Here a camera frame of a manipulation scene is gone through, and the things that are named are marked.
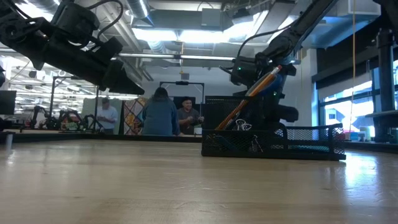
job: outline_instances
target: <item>wire mesh container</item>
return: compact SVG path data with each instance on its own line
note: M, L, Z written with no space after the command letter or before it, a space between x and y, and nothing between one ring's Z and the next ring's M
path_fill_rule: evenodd
M242 100L249 100L249 103L240 114L225 130L215 130ZM270 123L272 125L259 131L262 108L261 103L246 97L206 98L202 155L334 161L346 158L342 124L286 127Z

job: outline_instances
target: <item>table surface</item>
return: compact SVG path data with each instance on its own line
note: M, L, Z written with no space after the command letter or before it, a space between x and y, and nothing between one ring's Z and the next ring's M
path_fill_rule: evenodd
M0 223L397 223L397 155L238 159L200 146L14 144L0 151Z

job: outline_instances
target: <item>ceiling light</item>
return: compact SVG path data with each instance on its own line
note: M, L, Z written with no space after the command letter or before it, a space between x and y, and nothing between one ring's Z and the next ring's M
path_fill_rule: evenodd
M185 30L179 40L186 43L220 43L228 41L221 31L205 30Z
M217 60L224 62L232 62L234 57L215 57L215 56L202 56L202 55L181 55L181 59L197 59L197 60Z
M31 92L18 92L18 95L30 95L30 96L47 96L51 97L51 93L31 93ZM54 97L63 97L63 96L75 96L79 98L95 98L95 95L89 95L89 94L75 94L75 93L54 93ZM99 97L109 97L109 98L115 98L115 99L136 99L138 98L137 95L98 95Z
M224 30L223 35L225 36L226 40L237 37L245 37L251 31L252 26L253 26L253 21L235 24L230 28Z
M262 25L262 23L264 22L264 20L266 19L267 15L268 15L268 10L262 11L261 13L257 13L253 16L254 19L254 24L253 27L250 31L250 33L248 33L248 37L251 37L255 34L257 34L257 32L260 29L260 26Z
M68 89L68 90L71 90L71 91L80 91L80 88L79 88L79 87L72 86L72 85L68 85L67 89Z
M139 57L139 58L174 58L174 55L169 54L140 54L140 53L132 53L132 54L119 54L120 57Z
M288 16L288 17L286 18L286 20L278 27L278 29L281 29L281 28L284 28L284 27L288 26L288 25L291 24L293 21L294 21L294 18L293 18L292 16ZM274 34L272 35L272 37L268 40L267 44L271 43L271 41L272 41L275 37L277 37L281 32L283 32L283 30L274 33Z
M51 21L53 15L50 13L44 12L43 10L37 8L35 5L29 2L24 2L23 4L17 4L18 8L24 11L32 18L36 17L44 17L46 20Z
M177 35L172 30L155 30L155 29L136 29L133 28L134 35L139 40L145 41L173 41L177 40Z

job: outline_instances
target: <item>monitor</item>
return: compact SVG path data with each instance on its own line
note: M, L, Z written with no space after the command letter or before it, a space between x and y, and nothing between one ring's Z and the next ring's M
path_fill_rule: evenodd
M13 115L17 91L0 90L0 114Z

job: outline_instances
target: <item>yellow cable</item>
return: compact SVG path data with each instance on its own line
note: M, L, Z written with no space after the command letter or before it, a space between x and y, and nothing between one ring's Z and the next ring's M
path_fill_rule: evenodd
M349 113L349 132L351 133L351 121L353 119L353 105L354 105L354 87L355 87L355 75L356 75L356 54L355 54L355 9L356 0L353 0L353 91L351 93L351 111Z

